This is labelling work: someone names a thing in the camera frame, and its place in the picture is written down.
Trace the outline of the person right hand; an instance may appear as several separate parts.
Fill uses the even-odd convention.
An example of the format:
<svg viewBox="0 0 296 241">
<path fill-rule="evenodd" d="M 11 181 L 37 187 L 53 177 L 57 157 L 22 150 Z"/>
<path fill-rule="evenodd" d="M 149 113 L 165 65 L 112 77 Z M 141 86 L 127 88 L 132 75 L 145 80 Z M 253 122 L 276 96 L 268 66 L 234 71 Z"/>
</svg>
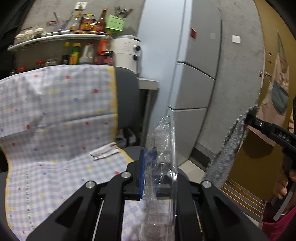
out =
<svg viewBox="0 0 296 241">
<path fill-rule="evenodd" d="M 273 188 L 274 196 L 279 199 L 283 199 L 283 197 L 287 195 L 287 185 L 288 177 L 284 173 L 283 169 L 280 169 Z"/>
</svg>

